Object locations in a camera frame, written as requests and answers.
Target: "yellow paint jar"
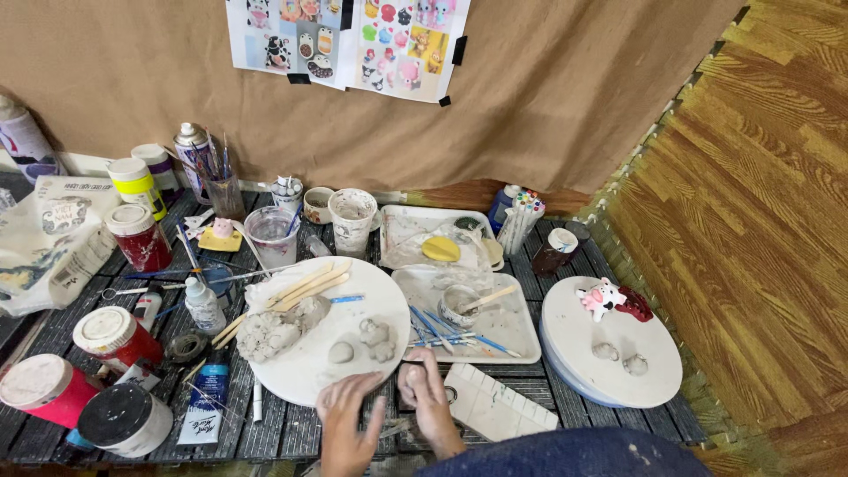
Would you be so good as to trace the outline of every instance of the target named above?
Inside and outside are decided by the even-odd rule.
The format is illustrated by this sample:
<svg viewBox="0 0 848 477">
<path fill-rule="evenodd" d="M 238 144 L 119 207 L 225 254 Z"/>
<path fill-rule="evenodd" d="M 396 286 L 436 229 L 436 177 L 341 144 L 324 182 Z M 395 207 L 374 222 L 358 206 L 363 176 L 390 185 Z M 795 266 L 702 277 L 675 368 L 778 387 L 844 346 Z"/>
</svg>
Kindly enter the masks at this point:
<svg viewBox="0 0 848 477">
<path fill-rule="evenodd" d="M 139 204 L 153 212 L 153 218 L 162 220 L 168 209 L 153 184 L 153 176 L 144 160 L 128 157 L 109 164 L 109 177 L 120 197 L 127 204 Z"/>
</svg>

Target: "pink cow figurine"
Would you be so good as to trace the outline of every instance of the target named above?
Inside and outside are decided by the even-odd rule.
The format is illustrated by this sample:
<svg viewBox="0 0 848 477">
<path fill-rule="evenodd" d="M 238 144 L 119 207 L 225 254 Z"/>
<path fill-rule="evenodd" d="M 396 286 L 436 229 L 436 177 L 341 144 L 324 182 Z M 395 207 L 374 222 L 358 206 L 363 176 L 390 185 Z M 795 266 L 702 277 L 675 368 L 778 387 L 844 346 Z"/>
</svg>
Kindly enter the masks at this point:
<svg viewBox="0 0 848 477">
<path fill-rule="evenodd" d="M 232 237 L 232 220 L 215 218 L 215 224 L 212 226 L 212 234 L 219 239 L 228 239 Z"/>
<path fill-rule="evenodd" d="M 624 305 L 627 301 L 627 296 L 618 293 L 618 287 L 610 283 L 606 277 L 600 280 L 600 283 L 590 290 L 578 289 L 575 292 L 580 303 L 586 308 L 586 311 L 592 312 L 592 319 L 595 323 L 600 323 L 600 319 L 604 313 L 611 310 L 615 305 Z"/>
</svg>

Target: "cow figurine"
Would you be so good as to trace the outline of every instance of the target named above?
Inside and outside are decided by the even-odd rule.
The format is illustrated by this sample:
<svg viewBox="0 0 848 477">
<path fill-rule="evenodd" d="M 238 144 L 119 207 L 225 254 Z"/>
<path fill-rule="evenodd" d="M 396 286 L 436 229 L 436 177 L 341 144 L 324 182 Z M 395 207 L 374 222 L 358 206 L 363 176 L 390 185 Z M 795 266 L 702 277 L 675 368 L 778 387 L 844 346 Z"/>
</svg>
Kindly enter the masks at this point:
<svg viewBox="0 0 848 477">
<path fill-rule="evenodd" d="M 592 319 L 595 323 L 600 323 L 604 313 L 611 310 L 615 305 L 623 305 L 628 299 L 627 296 L 618 293 L 618 288 L 610 283 L 610 280 L 606 277 L 602 278 L 600 283 L 592 289 L 588 291 L 578 289 L 575 294 L 586 311 L 592 312 Z"/>
</svg>

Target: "blue bottle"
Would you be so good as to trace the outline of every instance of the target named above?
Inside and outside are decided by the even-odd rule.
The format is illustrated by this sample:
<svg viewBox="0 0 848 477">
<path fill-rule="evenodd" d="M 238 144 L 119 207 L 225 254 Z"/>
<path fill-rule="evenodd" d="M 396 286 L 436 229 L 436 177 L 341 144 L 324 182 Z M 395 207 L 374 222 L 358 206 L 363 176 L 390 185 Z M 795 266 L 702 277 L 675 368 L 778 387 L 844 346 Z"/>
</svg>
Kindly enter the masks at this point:
<svg viewBox="0 0 848 477">
<path fill-rule="evenodd" d="M 522 186 L 507 184 L 498 191 L 492 201 L 492 208 L 488 210 L 488 223 L 492 225 L 494 236 L 498 236 L 500 228 L 506 220 L 506 210 L 512 207 L 512 200 L 522 191 Z"/>
</svg>

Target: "brown wall covering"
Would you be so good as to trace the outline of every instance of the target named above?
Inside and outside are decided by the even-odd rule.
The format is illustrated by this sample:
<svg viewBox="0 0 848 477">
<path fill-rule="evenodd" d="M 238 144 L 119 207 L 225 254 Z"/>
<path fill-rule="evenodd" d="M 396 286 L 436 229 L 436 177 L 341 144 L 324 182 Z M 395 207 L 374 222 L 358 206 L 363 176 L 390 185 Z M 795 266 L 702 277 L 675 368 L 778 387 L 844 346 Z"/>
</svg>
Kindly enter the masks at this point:
<svg viewBox="0 0 848 477">
<path fill-rule="evenodd" d="M 124 157 L 195 121 L 227 132 L 247 179 L 591 194 L 743 2 L 472 0 L 440 108 L 236 70 L 223 0 L 8 1 L 0 86 L 71 152 Z"/>
<path fill-rule="evenodd" d="M 845 474 L 848 6 L 750 6 L 608 218 L 734 420 Z"/>
</svg>

